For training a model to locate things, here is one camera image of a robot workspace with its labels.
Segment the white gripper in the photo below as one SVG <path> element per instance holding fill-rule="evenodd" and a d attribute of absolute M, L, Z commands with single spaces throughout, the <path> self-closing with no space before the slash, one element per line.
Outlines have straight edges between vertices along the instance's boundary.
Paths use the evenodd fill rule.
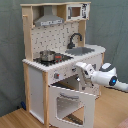
<path fill-rule="evenodd" d="M 91 64 L 86 64 L 83 62 L 77 62 L 76 70 L 80 78 L 81 85 L 91 86 L 92 85 L 91 77 L 92 77 L 92 74 L 95 72 L 95 69 L 93 68 L 93 66 Z"/>

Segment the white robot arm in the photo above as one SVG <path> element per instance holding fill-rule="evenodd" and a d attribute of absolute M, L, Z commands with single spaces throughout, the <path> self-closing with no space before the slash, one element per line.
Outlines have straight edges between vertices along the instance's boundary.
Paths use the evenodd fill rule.
<path fill-rule="evenodd" d="M 91 64 L 77 62 L 76 70 L 83 87 L 92 87 L 94 84 L 98 84 L 128 92 L 128 84 L 118 80 L 116 68 L 110 63 L 103 64 L 100 70 L 96 71 Z"/>

